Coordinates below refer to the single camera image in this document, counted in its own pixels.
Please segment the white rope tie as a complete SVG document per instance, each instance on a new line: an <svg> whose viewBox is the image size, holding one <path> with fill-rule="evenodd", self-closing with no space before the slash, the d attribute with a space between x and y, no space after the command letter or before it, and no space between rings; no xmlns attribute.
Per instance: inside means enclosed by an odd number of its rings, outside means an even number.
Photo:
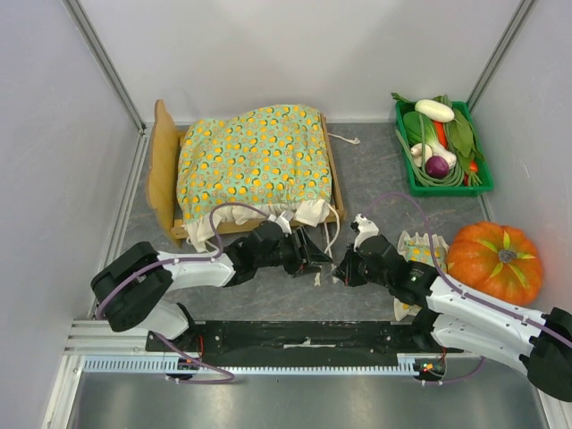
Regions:
<svg viewBox="0 0 572 429"><path fill-rule="evenodd" d="M325 238L326 238L326 247L324 249L324 253L330 257L330 259L333 261L333 255L332 255L332 246L335 244L335 242L337 241L339 234L340 234L340 230L341 230L341 219L340 216L338 214L338 212L335 210L335 208L332 206L332 204L328 203L327 207L329 208L331 214L334 216L334 220L335 220L335 233L333 234L332 237L330 237L330 233L328 230L327 225L324 223L324 233L325 233ZM330 272L327 274L327 276L332 276L333 272L335 270L335 264L334 262L331 262L331 270ZM339 280L332 278L332 282L336 283ZM321 272L318 272L315 274L315 278L314 278L314 287L320 287L321 286Z"/></svg>

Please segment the lemon print cushion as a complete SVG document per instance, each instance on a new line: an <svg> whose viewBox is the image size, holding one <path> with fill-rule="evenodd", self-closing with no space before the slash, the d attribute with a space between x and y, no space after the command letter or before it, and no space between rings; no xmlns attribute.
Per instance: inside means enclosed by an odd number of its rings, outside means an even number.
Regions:
<svg viewBox="0 0 572 429"><path fill-rule="evenodd" d="M272 105L192 124L179 155L176 198L187 241L203 252L220 223L284 211L299 223L322 223L332 185L321 112Z"/></svg>

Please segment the wooden pet bed frame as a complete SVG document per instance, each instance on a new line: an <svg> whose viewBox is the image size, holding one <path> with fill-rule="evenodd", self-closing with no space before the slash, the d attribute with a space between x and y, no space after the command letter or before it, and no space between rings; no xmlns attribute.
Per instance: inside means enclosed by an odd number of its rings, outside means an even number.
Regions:
<svg viewBox="0 0 572 429"><path fill-rule="evenodd" d="M164 231L164 235L176 246L180 247L188 233L184 229L183 219L175 212L179 208L175 195L178 177L178 160L181 144L186 134L185 130L180 130L166 109L162 99L157 99L154 106L155 123L151 129L149 140L150 156L149 171L147 175L146 195L147 203L156 215L159 226ZM332 173L332 207L324 219L325 223L335 223L336 217L340 221L346 218L346 209L340 190L340 181L332 151L330 137L327 130L325 116L321 115L324 141L327 148L328 161ZM253 230L261 223L261 219L248 219L247 222L237 225L233 222L220 223L217 231L222 235L241 233Z"/></svg>

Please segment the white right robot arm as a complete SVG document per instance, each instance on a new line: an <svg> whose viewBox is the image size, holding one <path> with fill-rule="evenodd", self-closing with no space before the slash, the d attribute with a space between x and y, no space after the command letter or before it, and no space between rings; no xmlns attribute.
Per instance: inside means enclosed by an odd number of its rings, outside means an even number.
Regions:
<svg viewBox="0 0 572 429"><path fill-rule="evenodd" d="M453 280L441 269L408 261L382 235L348 246L334 276L348 286L386 287L432 321L409 329L411 345L462 349L523 374L540 391L571 400L571 314L519 307Z"/></svg>

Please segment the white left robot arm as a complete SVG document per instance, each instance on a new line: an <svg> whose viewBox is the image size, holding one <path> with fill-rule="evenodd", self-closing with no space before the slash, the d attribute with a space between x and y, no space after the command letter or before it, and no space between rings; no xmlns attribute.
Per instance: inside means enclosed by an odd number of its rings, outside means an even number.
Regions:
<svg viewBox="0 0 572 429"><path fill-rule="evenodd" d="M297 277L320 272L331 262L303 227L288 230L273 220L203 256L158 251L148 241L138 242L98 273L90 286L98 303L96 319L106 320L114 332L141 327L162 334L175 350L186 351L195 344L196 330L182 305L164 300L166 293L240 285L267 267L281 267Z"/></svg>

